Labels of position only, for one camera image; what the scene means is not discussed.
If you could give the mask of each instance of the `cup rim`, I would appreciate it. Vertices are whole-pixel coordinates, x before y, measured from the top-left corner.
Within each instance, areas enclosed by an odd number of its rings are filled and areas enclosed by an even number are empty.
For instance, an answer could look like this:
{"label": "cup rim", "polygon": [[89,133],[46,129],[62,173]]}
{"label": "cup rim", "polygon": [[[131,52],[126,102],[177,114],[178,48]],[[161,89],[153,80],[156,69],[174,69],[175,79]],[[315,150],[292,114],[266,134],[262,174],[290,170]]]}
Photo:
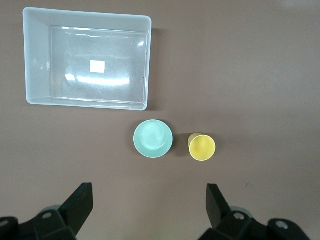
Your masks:
{"label": "cup rim", "polygon": [[[192,143],[194,142],[195,139],[197,139],[197,138],[199,138],[199,137],[206,137],[206,138],[210,139],[210,140],[214,143],[214,150],[212,151],[212,154],[211,154],[207,159],[197,159],[197,158],[195,158],[195,157],[193,156],[193,154],[192,154],[191,151],[190,151],[190,148],[191,148]],[[195,138],[193,138],[193,139],[191,140],[191,142],[190,142],[190,145],[189,145],[189,153],[190,153],[191,157],[192,157],[193,159],[197,160],[197,161],[200,161],[200,162],[207,161],[207,160],[209,160],[210,158],[212,158],[212,156],[215,154],[215,152],[216,152],[216,142],[215,142],[215,140],[214,140],[212,137],[210,137],[209,135],[200,133],[200,135],[198,135],[198,136],[196,136]]]}

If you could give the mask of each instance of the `yellow cup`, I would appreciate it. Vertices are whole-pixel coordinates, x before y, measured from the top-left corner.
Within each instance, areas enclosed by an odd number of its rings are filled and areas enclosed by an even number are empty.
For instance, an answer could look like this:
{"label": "yellow cup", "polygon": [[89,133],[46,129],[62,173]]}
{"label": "yellow cup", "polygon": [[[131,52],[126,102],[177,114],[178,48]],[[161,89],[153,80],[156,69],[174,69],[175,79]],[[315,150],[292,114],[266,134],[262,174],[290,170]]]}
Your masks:
{"label": "yellow cup", "polygon": [[210,159],[216,151],[215,141],[208,135],[193,133],[188,139],[190,155],[198,161]]}

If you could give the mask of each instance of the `transparent tray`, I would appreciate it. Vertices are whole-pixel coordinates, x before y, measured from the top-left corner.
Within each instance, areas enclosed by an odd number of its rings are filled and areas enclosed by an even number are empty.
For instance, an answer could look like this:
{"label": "transparent tray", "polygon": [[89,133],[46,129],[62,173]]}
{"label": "transparent tray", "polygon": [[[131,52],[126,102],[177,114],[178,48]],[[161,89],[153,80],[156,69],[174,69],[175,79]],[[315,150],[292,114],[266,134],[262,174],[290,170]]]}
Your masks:
{"label": "transparent tray", "polygon": [[23,30],[30,104],[147,108],[148,16],[27,7]]}

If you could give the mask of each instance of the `clear plastic bin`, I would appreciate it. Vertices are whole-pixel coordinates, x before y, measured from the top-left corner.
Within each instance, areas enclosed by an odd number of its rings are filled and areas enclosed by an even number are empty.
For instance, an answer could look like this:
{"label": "clear plastic bin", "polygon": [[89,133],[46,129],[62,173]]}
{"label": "clear plastic bin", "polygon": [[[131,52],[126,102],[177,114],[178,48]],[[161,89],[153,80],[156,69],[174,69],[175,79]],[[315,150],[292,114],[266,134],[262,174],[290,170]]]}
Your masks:
{"label": "clear plastic bin", "polygon": [[30,104],[147,108],[148,16],[27,7],[23,30]]}

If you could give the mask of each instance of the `white label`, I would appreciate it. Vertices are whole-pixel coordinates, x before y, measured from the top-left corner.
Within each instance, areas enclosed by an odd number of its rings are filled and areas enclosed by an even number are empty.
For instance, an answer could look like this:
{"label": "white label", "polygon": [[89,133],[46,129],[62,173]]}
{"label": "white label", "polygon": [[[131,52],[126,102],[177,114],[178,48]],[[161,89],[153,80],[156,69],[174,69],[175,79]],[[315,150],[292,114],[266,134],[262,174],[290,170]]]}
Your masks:
{"label": "white label", "polygon": [[104,74],[106,68],[105,61],[90,60],[90,73]]}

